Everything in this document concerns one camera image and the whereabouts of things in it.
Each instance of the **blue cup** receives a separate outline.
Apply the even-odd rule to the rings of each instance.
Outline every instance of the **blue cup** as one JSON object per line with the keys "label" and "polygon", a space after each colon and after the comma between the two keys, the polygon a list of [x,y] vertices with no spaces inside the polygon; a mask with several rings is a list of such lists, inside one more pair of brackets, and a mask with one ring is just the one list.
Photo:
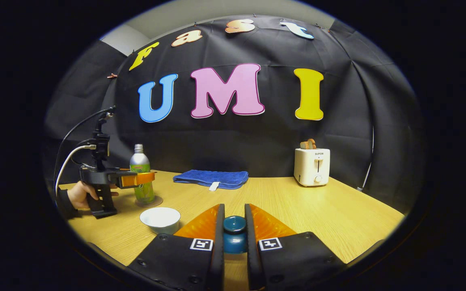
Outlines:
{"label": "blue cup", "polygon": [[224,219],[224,252],[242,254],[247,252],[246,219],[234,215]]}

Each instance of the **coaster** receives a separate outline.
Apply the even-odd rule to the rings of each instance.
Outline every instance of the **coaster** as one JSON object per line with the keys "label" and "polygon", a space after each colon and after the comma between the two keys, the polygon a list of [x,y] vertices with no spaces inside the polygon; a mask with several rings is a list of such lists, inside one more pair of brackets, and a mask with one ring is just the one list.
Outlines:
{"label": "coaster", "polygon": [[137,205],[137,206],[140,206],[140,207],[154,207],[154,206],[158,206],[160,205],[161,203],[163,203],[163,198],[159,197],[159,196],[156,196],[154,197],[154,201],[150,202],[150,203],[147,203],[147,204],[144,204],[144,203],[140,203],[139,201],[134,201],[134,203]]}

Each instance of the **white bowl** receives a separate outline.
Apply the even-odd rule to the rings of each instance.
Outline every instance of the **white bowl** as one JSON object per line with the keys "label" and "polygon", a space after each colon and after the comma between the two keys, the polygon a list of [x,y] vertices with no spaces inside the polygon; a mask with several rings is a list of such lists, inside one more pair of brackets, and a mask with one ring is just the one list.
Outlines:
{"label": "white bowl", "polygon": [[181,214],[173,208],[155,207],[142,212],[139,219],[156,234],[175,234]]}

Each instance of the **teal cup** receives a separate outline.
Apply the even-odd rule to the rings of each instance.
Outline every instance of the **teal cup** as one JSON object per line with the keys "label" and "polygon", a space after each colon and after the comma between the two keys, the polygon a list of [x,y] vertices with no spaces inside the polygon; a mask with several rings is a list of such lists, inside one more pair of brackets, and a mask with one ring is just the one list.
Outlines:
{"label": "teal cup", "polygon": [[179,230],[181,214],[173,208],[155,207],[142,212],[139,219],[155,234],[175,234]]}
{"label": "teal cup", "polygon": [[234,215],[226,217],[222,225],[224,226],[224,253],[242,254],[247,252],[246,219]]}

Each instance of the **pink letter m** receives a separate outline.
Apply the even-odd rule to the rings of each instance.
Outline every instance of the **pink letter m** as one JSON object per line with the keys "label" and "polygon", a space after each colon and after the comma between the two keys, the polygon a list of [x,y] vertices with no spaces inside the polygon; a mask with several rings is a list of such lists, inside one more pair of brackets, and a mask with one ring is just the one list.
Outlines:
{"label": "pink letter m", "polygon": [[208,106],[208,94],[220,114],[225,114],[233,94],[237,94],[237,103],[233,113],[238,115],[257,115],[265,111],[258,97],[256,74],[259,64],[240,64],[233,69],[226,83],[213,68],[202,68],[192,72],[195,79],[195,109],[193,118],[206,118],[213,114]]}

